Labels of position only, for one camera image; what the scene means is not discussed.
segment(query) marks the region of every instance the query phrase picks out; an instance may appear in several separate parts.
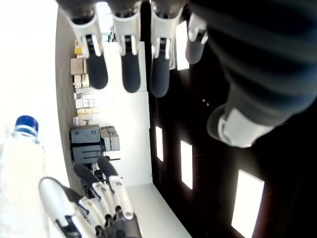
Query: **robot finger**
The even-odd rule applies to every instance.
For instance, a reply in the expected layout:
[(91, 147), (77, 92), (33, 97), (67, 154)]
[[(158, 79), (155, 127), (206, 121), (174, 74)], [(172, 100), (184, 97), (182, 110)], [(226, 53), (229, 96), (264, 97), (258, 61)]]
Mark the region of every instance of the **robot finger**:
[(106, 219), (103, 217), (93, 201), (79, 195), (77, 192), (68, 187), (64, 186), (63, 188), (69, 201), (76, 203), (77, 206), (81, 208), (93, 229), (95, 229), (99, 234), (104, 233)]
[(134, 216), (134, 209), (123, 184), (123, 179), (118, 176), (115, 168), (104, 156), (100, 156), (97, 163), (109, 181), (109, 185), (113, 191), (113, 201), (116, 210), (121, 209), (123, 216), (131, 220)]
[(46, 213), (62, 236), (96, 236), (96, 232), (83, 217), (78, 206), (68, 199), (63, 185), (57, 180), (50, 177), (41, 179), (39, 192)]
[(106, 221), (108, 221), (108, 219), (111, 221), (115, 215), (115, 205), (113, 203), (109, 186), (103, 184), (89, 171), (88, 168), (82, 164), (74, 163), (73, 169), (76, 175), (87, 183), (88, 187), (97, 198)]

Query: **black rubber fingertip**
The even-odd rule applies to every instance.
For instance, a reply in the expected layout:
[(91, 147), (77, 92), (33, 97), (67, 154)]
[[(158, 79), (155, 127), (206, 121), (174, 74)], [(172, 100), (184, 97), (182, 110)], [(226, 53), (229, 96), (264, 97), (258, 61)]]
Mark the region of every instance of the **black rubber fingertip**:
[(169, 87), (169, 60), (165, 54), (160, 53), (157, 59), (153, 59), (152, 75), (150, 78), (150, 91), (157, 98), (164, 97)]
[(117, 171), (106, 157), (100, 156), (97, 160), (97, 164), (101, 171), (105, 174), (106, 179), (108, 179), (110, 176), (118, 176)]
[(98, 57), (95, 53), (90, 53), (86, 62), (91, 86), (96, 89), (103, 89), (108, 83), (108, 72), (104, 55), (102, 54)]
[(89, 187), (92, 187), (93, 183), (100, 182), (99, 179), (82, 164), (74, 163), (73, 169), (75, 174), (85, 181)]
[(79, 200), (83, 198), (83, 196), (79, 195), (77, 192), (75, 192), (71, 188), (63, 186), (63, 189), (64, 189), (69, 201), (71, 201), (71, 202), (78, 203)]
[(127, 92), (135, 93), (141, 85), (138, 55), (134, 56), (132, 52), (126, 52), (126, 55), (121, 57), (121, 61), (123, 86)]
[(188, 63), (196, 64), (202, 58), (205, 45), (200, 42), (187, 40), (185, 57)]
[(220, 117), (224, 113), (224, 108), (226, 104), (222, 104), (219, 107), (217, 107), (209, 116), (207, 120), (207, 133), (209, 136), (211, 136), (213, 139), (216, 139), (220, 141), (219, 134), (218, 134), (218, 122)]

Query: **wall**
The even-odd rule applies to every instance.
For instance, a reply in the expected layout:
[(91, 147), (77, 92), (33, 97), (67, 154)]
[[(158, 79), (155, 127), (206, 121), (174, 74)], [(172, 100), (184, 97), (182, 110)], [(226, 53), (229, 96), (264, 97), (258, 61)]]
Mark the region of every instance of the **wall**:
[(59, 120), (59, 131), (63, 155), (69, 185), (72, 189), (85, 195), (80, 179), (72, 169), (70, 155), (69, 130), (73, 127), (73, 117), (77, 116), (73, 76), (70, 74), (70, 59), (75, 57), (74, 40), (75, 36), (64, 14), (59, 8), (56, 23), (56, 48), (55, 48), (55, 69), (56, 69), (56, 99)]
[(127, 93), (122, 84), (121, 57), (116, 42), (104, 42), (108, 84), (102, 90), (78, 89), (83, 98), (95, 99), (101, 113), (94, 114), (90, 124), (115, 126), (120, 137), (120, 151), (106, 154), (127, 186), (152, 182), (150, 153), (149, 99), (146, 85), (144, 43), (140, 42), (139, 65), (141, 86), (136, 93)]
[[(39, 140), (46, 149), (48, 174), (69, 185), (59, 133), (56, 84), (55, 1), (6, 1), (1, 7), (1, 106), (0, 138), (13, 129), (20, 115), (39, 122)], [(26, 160), (32, 157), (25, 155)], [(51, 237), (60, 237), (52, 229)]]
[(190, 238), (154, 184), (127, 187), (143, 238)]

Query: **white wall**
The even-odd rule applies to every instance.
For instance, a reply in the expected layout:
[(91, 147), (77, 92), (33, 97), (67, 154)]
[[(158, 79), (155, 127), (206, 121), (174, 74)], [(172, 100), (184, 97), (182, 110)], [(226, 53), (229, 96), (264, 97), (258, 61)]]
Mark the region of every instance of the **white wall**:
[[(53, 0), (1, 2), (0, 14), (0, 142), (4, 128), (17, 117), (39, 122), (39, 139), (46, 149), (48, 173), (69, 185), (59, 133), (55, 86), (57, 3)], [(26, 160), (32, 157), (25, 155)], [(53, 229), (51, 237), (60, 237)]]
[(143, 238), (190, 238), (154, 184), (127, 187)]
[(149, 98), (146, 85), (144, 42), (139, 45), (141, 86), (136, 93), (125, 91), (122, 83), (121, 56), (117, 42), (104, 42), (104, 56), (108, 70), (108, 84), (102, 90), (78, 89), (87, 93), (83, 98), (95, 99), (101, 113), (94, 114), (90, 124), (115, 126), (120, 137), (120, 150), (106, 154), (112, 159), (126, 186), (152, 182), (150, 152)]

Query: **cardboard box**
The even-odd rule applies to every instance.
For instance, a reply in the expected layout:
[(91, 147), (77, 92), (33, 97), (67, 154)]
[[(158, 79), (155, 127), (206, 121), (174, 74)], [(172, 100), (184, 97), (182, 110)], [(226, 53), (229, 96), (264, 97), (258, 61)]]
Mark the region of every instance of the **cardboard box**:
[(77, 109), (77, 115), (82, 115), (82, 114), (85, 114), (85, 109), (84, 108)]
[(88, 73), (86, 59), (84, 59), (84, 72)]
[(89, 107), (89, 99), (83, 99), (84, 108)]
[(89, 99), (89, 107), (94, 108), (95, 107), (95, 100), (94, 99)]
[(85, 114), (92, 114), (93, 109), (92, 108), (85, 108)]
[(70, 74), (79, 75), (84, 73), (84, 58), (70, 59)]
[(101, 112), (101, 108), (93, 108), (93, 113), (100, 113)]
[(83, 108), (84, 107), (84, 103), (83, 103), (83, 99), (76, 99), (75, 100), (76, 103), (76, 108)]

